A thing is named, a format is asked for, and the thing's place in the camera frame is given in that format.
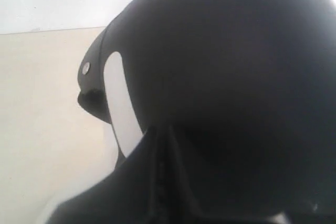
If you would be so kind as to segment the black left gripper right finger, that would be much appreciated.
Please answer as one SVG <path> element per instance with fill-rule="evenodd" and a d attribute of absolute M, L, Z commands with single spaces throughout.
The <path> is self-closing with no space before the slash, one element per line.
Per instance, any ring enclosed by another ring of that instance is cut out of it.
<path fill-rule="evenodd" d="M 335 152 L 177 126 L 165 138 L 170 223 L 335 223 Z"/>

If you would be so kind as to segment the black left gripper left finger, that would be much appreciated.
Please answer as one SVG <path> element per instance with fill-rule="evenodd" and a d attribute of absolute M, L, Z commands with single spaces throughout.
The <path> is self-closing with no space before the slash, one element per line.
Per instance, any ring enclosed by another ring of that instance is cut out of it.
<path fill-rule="evenodd" d="M 157 223 L 157 132 L 103 181 L 56 208 L 48 223 Z"/>

